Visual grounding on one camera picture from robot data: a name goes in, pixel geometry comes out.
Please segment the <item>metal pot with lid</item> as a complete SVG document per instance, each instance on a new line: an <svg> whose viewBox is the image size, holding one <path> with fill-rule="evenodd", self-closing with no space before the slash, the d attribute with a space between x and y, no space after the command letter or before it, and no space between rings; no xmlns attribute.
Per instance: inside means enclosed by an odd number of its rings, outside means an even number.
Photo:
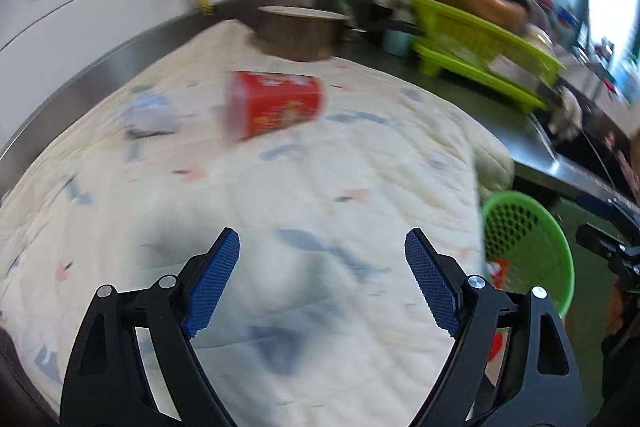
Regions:
<svg viewBox="0 0 640 427"><path fill-rule="evenodd" d="M265 5L258 9L256 43L265 54L294 62L319 62L340 47L349 18L301 6Z"/></svg>

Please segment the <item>green dish rack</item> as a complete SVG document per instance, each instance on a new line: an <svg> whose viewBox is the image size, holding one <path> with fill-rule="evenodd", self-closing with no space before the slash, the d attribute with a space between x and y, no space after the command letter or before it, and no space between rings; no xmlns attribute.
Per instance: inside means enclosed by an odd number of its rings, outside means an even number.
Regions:
<svg viewBox="0 0 640 427"><path fill-rule="evenodd" d="M413 49L424 74L453 72L498 92L525 113L544 108L564 66L554 55L487 20L436 0L409 0L420 35Z"/></svg>

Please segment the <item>red cola can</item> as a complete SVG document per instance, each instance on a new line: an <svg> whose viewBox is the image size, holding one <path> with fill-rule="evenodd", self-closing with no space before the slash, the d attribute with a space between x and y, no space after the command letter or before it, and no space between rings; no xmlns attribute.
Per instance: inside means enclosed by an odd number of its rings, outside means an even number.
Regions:
<svg viewBox="0 0 640 427"><path fill-rule="evenodd" d="M506 259L490 259L486 263L491 284L495 288L503 291L506 288L506 276L508 275L510 263Z"/></svg>

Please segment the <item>brown clay pot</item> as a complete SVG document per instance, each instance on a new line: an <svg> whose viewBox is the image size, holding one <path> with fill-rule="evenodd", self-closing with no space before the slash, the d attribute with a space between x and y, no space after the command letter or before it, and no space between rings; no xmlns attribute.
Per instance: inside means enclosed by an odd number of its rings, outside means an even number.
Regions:
<svg viewBox="0 0 640 427"><path fill-rule="evenodd" d="M487 20L514 34L521 34L527 23L528 13L523 5L508 0L437 0L474 16Z"/></svg>

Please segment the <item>green plastic waste basket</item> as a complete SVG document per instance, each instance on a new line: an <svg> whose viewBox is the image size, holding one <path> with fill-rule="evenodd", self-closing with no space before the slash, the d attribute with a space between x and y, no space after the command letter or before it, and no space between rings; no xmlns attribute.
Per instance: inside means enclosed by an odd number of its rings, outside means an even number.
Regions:
<svg viewBox="0 0 640 427"><path fill-rule="evenodd" d="M510 263L505 291L524 294L543 287L556 311L565 317L575 289L575 269L566 237L536 199L506 191L489 197L482 207L486 263Z"/></svg>

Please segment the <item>white dish rag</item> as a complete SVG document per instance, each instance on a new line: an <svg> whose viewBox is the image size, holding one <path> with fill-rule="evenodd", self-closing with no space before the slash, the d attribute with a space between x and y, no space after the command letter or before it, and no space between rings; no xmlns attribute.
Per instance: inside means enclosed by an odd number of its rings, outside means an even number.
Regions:
<svg viewBox="0 0 640 427"><path fill-rule="evenodd" d="M554 144L573 141L582 132L582 108L570 89L559 86L550 98L548 129Z"/></svg>

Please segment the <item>crumpled grey tissue pack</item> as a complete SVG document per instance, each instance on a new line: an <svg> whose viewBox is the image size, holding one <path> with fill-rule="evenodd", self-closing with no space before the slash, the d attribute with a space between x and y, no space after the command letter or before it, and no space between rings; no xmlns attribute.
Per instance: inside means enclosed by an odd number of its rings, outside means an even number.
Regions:
<svg viewBox="0 0 640 427"><path fill-rule="evenodd" d="M177 133L180 121L166 95L149 93L138 96L127 106L124 128L129 139L137 140Z"/></svg>

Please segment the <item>teal cup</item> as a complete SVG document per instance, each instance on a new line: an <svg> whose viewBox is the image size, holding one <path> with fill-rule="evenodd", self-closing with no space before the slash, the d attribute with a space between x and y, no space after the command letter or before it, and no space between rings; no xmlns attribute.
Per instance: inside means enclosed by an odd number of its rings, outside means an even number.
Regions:
<svg viewBox="0 0 640 427"><path fill-rule="evenodd" d="M413 35L410 32L387 29L385 31L383 49L387 54L405 57L410 50Z"/></svg>

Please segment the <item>white quilted cloth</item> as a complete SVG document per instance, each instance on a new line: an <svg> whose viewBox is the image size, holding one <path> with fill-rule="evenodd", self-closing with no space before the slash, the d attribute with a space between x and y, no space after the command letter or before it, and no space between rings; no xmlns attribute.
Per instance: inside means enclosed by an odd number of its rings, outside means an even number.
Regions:
<svg viewBox="0 0 640 427"><path fill-rule="evenodd" d="M320 114L235 140L224 97L236 70L314 76ZM131 140L138 96L169 98L174 134ZM242 426L405 426L444 364L404 253L420 228L477 273L480 204L508 188L506 147L462 109L341 60L262 54L223 22L137 75L45 150L1 207L1 325L57 407L91 297L145 288L224 228L240 259L193 348Z"/></svg>

